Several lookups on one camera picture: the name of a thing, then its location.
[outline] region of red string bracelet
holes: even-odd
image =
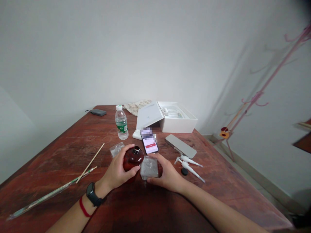
[[[84,208],[83,203],[82,203],[82,197],[80,198],[79,203],[80,203],[81,210],[83,211],[85,217],[92,217],[91,215],[87,213],[86,209]]]

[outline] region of phone screen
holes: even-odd
[[[147,154],[159,151],[158,145],[153,136],[142,136],[142,140]]]

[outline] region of black smartwatch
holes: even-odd
[[[86,196],[93,203],[94,206],[100,206],[103,202],[103,199],[98,198],[95,194],[95,183],[94,182],[88,185],[86,189]]]

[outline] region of box lid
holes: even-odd
[[[162,110],[157,101],[138,110],[136,129],[146,128],[164,118]]]

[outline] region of amber glass bottle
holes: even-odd
[[[144,153],[139,148],[139,146],[134,146],[125,152],[124,161],[123,161],[123,168],[127,172],[131,170],[133,167],[140,165],[144,160]],[[136,179],[137,174],[134,177],[129,179],[126,183],[133,183]]]

